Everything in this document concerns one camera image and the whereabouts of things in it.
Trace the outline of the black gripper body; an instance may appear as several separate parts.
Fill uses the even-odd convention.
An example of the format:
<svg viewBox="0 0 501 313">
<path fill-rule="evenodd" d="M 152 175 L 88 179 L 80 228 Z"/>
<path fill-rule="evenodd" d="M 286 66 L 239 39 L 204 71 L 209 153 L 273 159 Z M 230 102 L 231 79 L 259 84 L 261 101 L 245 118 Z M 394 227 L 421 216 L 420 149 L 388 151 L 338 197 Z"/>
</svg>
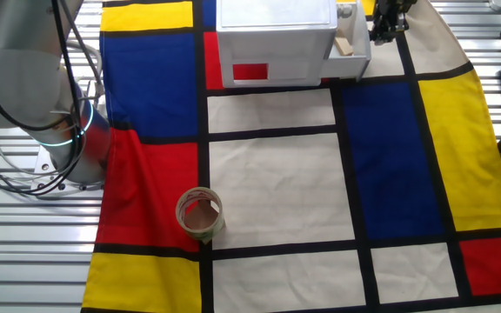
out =
<svg viewBox="0 0 501 313">
<path fill-rule="evenodd" d="M 407 13 L 417 0 L 376 0 L 373 17 L 397 17 Z"/>
</svg>

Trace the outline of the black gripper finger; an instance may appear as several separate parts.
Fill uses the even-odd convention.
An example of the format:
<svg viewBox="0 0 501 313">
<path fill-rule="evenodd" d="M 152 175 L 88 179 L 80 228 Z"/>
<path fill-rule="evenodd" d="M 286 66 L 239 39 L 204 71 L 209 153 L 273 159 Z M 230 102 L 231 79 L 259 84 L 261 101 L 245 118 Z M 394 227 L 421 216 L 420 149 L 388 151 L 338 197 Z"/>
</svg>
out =
<svg viewBox="0 0 501 313">
<path fill-rule="evenodd" d="M 388 38 L 390 42 L 393 41 L 398 35 L 403 34 L 406 30 L 408 30 L 408 23 L 403 12 L 390 14 L 388 17 L 388 23 Z"/>
<path fill-rule="evenodd" d="M 374 44 L 384 44 L 384 35 L 386 31 L 384 16 L 374 15 L 372 17 L 372 22 L 372 28 L 369 30 L 370 40 Z"/>
</svg>

